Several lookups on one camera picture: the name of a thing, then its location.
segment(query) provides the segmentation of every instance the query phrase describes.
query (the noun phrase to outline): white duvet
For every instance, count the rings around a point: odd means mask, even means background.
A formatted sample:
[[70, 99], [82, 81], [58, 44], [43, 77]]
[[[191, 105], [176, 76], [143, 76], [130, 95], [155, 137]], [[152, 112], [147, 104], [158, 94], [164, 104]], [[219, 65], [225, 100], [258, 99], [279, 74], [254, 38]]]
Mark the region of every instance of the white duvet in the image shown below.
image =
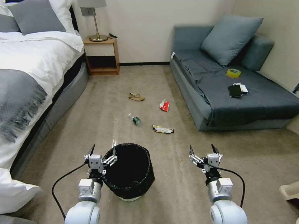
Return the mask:
[[0, 69], [15, 69], [33, 77], [48, 97], [15, 143], [0, 137], [0, 214], [23, 207], [40, 190], [38, 186], [12, 180], [9, 169], [35, 122], [52, 103], [63, 84], [63, 76], [83, 54], [80, 36], [63, 32], [42, 32], [23, 36], [0, 32]]

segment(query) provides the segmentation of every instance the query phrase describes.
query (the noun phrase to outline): nightstand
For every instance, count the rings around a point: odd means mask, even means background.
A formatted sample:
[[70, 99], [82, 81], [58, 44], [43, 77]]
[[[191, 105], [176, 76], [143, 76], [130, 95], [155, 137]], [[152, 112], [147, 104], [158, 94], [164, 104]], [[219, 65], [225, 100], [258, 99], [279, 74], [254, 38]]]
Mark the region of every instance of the nightstand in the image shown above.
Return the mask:
[[84, 41], [87, 65], [91, 75], [118, 75], [119, 57], [116, 38], [102, 42]]

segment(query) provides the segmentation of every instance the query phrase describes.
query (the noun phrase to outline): bed frame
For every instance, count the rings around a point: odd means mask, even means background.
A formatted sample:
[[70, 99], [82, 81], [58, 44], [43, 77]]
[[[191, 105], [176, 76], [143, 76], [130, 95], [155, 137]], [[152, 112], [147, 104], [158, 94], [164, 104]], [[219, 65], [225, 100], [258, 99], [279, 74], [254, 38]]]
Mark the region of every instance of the bed frame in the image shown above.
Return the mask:
[[[21, 2], [22, 0], [6, 0], [8, 2]], [[73, 8], [70, 8], [73, 26], [78, 31], [78, 25]], [[35, 153], [39, 144], [67, 112], [67, 110], [77, 101], [84, 91], [88, 80], [85, 56], [82, 55], [75, 64], [64, 75], [62, 87], [54, 95], [53, 103], [42, 114], [40, 119], [31, 129], [28, 137], [20, 148], [11, 168], [10, 173], [13, 179], [20, 178], [23, 170], [30, 158]]]

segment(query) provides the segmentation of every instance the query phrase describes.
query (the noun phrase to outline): white pillow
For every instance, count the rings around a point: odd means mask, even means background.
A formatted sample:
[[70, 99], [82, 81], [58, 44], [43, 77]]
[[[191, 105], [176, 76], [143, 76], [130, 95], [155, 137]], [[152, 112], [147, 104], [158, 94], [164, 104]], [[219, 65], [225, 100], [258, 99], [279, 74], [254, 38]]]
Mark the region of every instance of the white pillow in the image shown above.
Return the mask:
[[49, 2], [66, 32], [76, 34], [69, 11], [73, 0], [49, 0]]
[[10, 10], [5, 6], [5, 4], [1, 2], [0, 0], [0, 15], [5, 15], [5, 16], [13, 16]]
[[[73, 0], [49, 0], [53, 11], [57, 15], [59, 21], [64, 26], [67, 33], [76, 34], [73, 23], [72, 16], [69, 8], [72, 5]], [[0, 0], [0, 14], [6, 16], [13, 16], [10, 10], [4, 5], [14, 5], [18, 3], [7, 3], [5, 0]]]

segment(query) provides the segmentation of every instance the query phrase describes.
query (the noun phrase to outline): cardboard scrap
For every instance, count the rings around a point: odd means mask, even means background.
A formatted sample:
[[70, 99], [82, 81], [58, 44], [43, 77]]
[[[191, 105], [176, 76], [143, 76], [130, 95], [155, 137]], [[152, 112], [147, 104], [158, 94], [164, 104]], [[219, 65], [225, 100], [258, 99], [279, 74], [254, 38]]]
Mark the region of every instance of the cardboard scrap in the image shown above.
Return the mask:
[[144, 97], [140, 96], [140, 94], [130, 93], [129, 94], [129, 99], [135, 100], [135, 101], [143, 101]]

